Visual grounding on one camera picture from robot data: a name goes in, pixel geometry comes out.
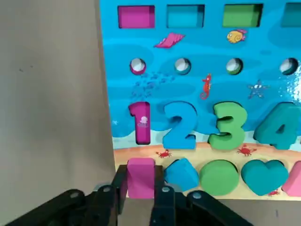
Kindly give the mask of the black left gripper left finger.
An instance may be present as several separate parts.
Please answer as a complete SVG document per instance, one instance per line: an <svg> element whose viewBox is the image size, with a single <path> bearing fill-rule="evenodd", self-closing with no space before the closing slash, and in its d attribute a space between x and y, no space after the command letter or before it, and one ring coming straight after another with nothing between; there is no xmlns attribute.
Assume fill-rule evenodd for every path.
<svg viewBox="0 0 301 226"><path fill-rule="evenodd" d="M120 165L113 181L89 195L70 189L43 203L8 226L116 226L127 195L127 166Z"/></svg>

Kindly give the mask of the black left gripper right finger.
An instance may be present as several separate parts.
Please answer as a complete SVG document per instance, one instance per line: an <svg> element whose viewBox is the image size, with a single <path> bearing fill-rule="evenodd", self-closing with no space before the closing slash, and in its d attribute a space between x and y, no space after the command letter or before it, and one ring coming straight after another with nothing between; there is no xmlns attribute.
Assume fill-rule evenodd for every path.
<svg viewBox="0 0 301 226"><path fill-rule="evenodd" d="M252 226L223 203L200 190L188 195L165 184L164 169L155 166L151 226Z"/></svg>

